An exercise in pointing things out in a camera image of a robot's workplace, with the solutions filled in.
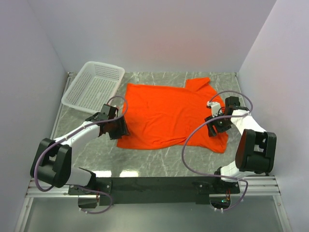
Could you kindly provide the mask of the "orange t shirt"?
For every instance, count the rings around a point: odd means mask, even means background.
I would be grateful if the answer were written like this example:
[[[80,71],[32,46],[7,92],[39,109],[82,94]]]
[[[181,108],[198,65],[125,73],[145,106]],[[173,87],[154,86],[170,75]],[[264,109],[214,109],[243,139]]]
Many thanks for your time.
[[[128,84],[125,120],[130,135],[118,140],[117,146],[154,150],[183,145],[211,115],[210,99],[224,105],[216,94],[208,77],[189,79],[185,87]]]

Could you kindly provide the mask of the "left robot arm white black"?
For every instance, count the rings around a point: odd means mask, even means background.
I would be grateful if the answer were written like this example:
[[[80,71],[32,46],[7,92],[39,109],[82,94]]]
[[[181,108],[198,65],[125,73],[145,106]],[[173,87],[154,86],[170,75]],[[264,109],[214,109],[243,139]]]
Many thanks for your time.
[[[54,187],[73,185],[85,194],[93,193],[97,187],[96,174],[87,169],[74,168],[72,156],[82,146],[104,134],[112,140],[129,135],[125,115],[118,115],[118,108],[109,104],[104,104],[101,111],[88,117],[71,132],[54,140],[41,140],[30,169],[36,187],[47,192]]]

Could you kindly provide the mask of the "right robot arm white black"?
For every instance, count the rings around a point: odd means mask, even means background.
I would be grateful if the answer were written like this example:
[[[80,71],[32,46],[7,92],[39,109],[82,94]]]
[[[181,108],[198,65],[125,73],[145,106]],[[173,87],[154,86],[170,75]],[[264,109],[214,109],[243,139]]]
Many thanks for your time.
[[[209,101],[207,107],[211,115],[205,118],[209,137],[216,137],[233,125],[241,134],[235,160],[219,168],[219,177],[212,180],[212,188],[218,193],[229,187],[229,182],[237,182],[252,174],[269,173],[273,169],[277,136],[267,132],[251,116],[249,109],[242,106],[238,97],[225,99],[225,106]]]

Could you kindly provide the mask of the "white perforated plastic basket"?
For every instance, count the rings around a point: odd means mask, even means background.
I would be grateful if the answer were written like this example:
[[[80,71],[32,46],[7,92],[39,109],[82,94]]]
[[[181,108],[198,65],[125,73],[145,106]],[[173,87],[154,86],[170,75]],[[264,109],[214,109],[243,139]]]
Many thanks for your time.
[[[84,64],[65,91],[61,103],[89,114],[99,112],[116,94],[125,69],[107,63],[89,61]]]

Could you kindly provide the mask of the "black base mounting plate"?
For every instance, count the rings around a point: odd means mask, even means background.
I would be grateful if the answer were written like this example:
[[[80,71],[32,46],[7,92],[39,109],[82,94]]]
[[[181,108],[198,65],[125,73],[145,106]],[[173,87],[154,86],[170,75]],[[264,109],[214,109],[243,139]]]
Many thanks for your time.
[[[238,194],[236,182],[224,182],[218,177],[98,177],[94,191],[107,196],[70,187],[69,195],[78,196],[82,209],[109,204],[136,203],[196,203],[209,204],[211,194]]]

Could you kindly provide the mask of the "aluminium extrusion rail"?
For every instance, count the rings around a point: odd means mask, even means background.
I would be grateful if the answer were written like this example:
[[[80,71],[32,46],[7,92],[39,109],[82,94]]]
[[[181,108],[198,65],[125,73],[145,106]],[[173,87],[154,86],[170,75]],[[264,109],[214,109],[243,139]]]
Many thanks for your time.
[[[184,87],[186,80],[200,77],[209,77],[218,92],[240,92],[235,72],[127,72],[116,94],[124,96],[128,83]],[[86,116],[61,104],[51,137],[69,132]],[[240,134],[237,129],[227,133],[224,154],[187,147],[190,167],[213,173],[231,162]],[[103,135],[78,150],[73,165],[89,169],[98,177],[195,176],[183,165],[181,149],[178,145],[159,150],[123,150]],[[68,186],[44,193],[31,180],[15,232],[291,232],[275,176],[253,175],[247,181],[244,202],[225,213],[214,212],[211,205],[158,203],[116,205],[104,214],[87,215],[78,211],[78,196],[69,196]]]

